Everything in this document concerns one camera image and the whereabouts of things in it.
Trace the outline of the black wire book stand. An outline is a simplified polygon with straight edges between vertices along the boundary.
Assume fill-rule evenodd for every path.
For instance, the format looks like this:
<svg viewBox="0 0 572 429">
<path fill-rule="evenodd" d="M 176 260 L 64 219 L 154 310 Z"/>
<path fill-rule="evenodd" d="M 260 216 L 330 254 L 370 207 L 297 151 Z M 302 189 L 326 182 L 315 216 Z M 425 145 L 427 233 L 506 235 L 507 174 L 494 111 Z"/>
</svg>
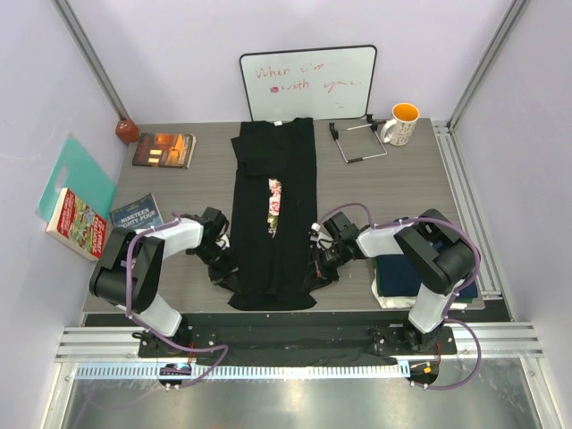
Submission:
<svg viewBox="0 0 572 429">
<path fill-rule="evenodd" d="M 345 164 L 355 164 L 388 155 L 388 150 L 380 135 L 386 120 L 365 116 L 363 123 L 339 128 L 335 122 L 328 123 L 332 141 L 335 143 Z"/>
</svg>

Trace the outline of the red brown die block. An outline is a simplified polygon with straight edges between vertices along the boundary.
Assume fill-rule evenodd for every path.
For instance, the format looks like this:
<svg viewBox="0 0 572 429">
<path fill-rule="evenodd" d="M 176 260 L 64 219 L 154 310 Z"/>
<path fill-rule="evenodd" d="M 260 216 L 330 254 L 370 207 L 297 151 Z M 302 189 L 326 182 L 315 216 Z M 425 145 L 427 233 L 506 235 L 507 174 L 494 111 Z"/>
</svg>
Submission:
<svg viewBox="0 0 572 429">
<path fill-rule="evenodd" d="M 133 120 L 120 120 L 115 127 L 115 134 L 118 139 L 130 144 L 139 140 L 139 127 Z"/>
</svg>

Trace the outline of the white mug orange inside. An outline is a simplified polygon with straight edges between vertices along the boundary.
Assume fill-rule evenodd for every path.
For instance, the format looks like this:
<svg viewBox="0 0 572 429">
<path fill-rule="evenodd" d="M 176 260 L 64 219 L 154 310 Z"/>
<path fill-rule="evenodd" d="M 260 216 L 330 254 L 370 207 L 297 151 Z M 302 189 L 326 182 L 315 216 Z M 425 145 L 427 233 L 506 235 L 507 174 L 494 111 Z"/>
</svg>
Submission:
<svg viewBox="0 0 572 429">
<path fill-rule="evenodd" d="M 397 103 L 391 110 L 391 118 L 383 125 L 379 137 L 383 144 L 402 147 L 409 143 L 420 118 L 419 109 L 410 103 Z"/>
</svg>

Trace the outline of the small whiteboard with red writing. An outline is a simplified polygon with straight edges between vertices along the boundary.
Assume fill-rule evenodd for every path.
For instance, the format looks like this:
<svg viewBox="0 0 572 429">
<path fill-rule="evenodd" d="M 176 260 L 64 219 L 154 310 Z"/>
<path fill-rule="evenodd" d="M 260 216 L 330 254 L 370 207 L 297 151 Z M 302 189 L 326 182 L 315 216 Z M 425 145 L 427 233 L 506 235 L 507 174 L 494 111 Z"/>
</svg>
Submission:
<svg viewBox="0 0 572 429">
<path fill-rule="evenodd" d="M 377 48 L 336 46 L 244 54 L 241 76 L 253 121 L 366 115 Z"/>
</svg>

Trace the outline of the teal plastic cutting board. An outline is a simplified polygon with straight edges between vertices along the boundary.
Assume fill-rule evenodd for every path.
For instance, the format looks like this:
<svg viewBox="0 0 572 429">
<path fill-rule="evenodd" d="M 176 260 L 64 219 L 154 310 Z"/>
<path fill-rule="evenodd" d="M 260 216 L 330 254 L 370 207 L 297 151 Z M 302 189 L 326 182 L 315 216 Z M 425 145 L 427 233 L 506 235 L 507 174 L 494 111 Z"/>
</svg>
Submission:
<svg viewBox="0 0 572 429">
<path fill-rule="evenodd" d="M 73 134 L 63 141 L 38 198 L 36 215 L 45 223 L 51 219 L 63 188 L 72 190 L 98 215 L 108 217 L 116 185 Z"/>
</svg>

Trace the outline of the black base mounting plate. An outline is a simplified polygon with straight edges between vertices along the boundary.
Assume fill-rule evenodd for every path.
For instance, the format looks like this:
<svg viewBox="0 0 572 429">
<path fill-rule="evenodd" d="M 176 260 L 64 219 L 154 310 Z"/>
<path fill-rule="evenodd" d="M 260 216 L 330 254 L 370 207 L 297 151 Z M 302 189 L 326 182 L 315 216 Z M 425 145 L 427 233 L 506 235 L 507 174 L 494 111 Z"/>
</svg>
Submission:
<svg viewBox="0 0 572 429">
<path fill-rule="evenodd" d="M 184 314 L 179 333 L 199 348 L 225 344 L 231 365 L 302 366 L 328 358 L 457 353 L 451 328 L 411 345 L 404 311 Z"/>
</svg>

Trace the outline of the red white cover book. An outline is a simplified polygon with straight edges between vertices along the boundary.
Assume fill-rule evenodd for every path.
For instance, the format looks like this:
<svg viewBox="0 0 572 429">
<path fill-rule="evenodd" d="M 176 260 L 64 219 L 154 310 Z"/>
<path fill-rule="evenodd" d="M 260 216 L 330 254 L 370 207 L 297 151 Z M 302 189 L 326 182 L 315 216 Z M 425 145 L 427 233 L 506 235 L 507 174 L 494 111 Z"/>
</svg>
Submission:
<svg viewBox="0 0 572 429">
<path fill-rule="evenodd" d="M 62 188 L 46 233 L 90 261 L 97 261 L 105 244 L 106 220 L 71 189 Z"/>
</svg>

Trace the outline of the blue cover book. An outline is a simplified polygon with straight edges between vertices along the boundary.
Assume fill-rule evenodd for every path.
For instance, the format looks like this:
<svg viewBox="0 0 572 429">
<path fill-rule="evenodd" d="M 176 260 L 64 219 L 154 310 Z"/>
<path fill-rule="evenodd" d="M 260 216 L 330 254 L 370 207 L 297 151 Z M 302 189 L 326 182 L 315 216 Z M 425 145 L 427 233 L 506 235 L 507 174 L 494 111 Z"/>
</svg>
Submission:
<svg viewBox="0 0 572 429">
<path fill-rule="evenodd" d="M 110 213 L 113 227 L 143 229 L 159 226 L 164 223 L 156 199 L 152 193 L 146 194 L 127 206 L 122 206 Z"/>
</svg>

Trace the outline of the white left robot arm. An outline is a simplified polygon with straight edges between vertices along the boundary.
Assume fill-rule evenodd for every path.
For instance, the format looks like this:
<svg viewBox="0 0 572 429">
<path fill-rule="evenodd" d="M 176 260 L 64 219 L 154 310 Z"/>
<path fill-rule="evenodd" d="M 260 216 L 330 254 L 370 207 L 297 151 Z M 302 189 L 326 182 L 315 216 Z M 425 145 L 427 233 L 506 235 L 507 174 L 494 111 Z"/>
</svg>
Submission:
<svg viewBox="0 0 572 429">
<path fill-rule="evenodd" d="M 159 294 L 163 261 L 179 253 L 196 256 L 207 267 L 212 284 L 238 290 L 238 263 L 228 227 L 226 216 L 213 207 L 156 227 L 116 227 L 91 275 L 89 292 L 150 331 L 167 354 L 181 356 L 191 343 L 189 328 L 183 315 Z"/>
</svg>

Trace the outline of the white folded t shirt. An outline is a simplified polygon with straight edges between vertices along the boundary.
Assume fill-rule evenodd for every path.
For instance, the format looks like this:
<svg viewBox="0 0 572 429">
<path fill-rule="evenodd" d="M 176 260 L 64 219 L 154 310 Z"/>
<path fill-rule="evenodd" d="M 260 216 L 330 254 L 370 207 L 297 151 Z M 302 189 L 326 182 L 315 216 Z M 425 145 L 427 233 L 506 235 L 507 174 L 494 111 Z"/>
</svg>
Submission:
<svg viewBox="0 0 572 429">
<path fill-rule="evenodd" d="M 410 309 L 416 303 L 416 296 L 397 296 L 397 297 L 385 297 L 378 290 L 377 280 L 373 280 L 371 284 L 371 291 L 374 298 L 378 302 L 381 309 Z M 469 305 L 473 303 L 473 299 L 462 299 L 457 298 L 455 302 L 451 305 L 451 310 L 466 310 Z"/>
</svg>

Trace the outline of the black t shirt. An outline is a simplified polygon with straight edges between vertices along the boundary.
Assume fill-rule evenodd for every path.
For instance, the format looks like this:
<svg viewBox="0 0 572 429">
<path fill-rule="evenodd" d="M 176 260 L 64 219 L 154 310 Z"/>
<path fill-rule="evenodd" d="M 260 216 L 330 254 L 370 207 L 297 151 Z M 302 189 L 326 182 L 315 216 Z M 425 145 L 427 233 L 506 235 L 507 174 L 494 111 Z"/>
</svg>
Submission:
<svg viewBox="0 0 572 429">
<path fill-rule="evenodd" d="M 229 303 L 241 311 L 311 308 L 305 278 L 317 219 L 314 123 L 244 122 L 231 145 L 237 170 L 230 241 L 239 286 Z"/>
</svg>

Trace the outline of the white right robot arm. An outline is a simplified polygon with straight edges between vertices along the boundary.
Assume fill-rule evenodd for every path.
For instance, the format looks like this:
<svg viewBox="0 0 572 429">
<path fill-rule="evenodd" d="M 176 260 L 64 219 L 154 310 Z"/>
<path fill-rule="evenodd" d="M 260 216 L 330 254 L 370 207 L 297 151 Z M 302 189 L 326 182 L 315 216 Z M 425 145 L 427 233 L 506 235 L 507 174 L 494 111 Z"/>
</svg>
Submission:
<svg viewBox="0 0 572 429">
<path fill-rule="evenodd" d="M 459 293 L 474 282 L 481 254 L 462 229 L 436 209 L 416 218 L 358 228 L 342 211 L 310 230 L 310 262 L 304 285 L 323 288 L 340 279 L 350 261 L 371 259 L 383 288 L 403 287 L 412 273 L 418 286 L 401 338 L 412 352 L 431 348 Z"/>
</svg>

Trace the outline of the orange brown cover book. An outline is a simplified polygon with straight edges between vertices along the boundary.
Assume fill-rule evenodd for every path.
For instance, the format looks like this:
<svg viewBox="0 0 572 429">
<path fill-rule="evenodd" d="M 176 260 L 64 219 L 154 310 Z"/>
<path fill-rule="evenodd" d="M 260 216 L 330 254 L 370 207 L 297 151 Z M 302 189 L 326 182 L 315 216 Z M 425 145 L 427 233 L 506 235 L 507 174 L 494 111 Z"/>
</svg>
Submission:
<svg viewBox="0 0 572 429">
<path fill-rule="evenodd" d="M 188 169 L 196 143 L 193 134 L 142 133 L 132 165 Z"/>
</svg>

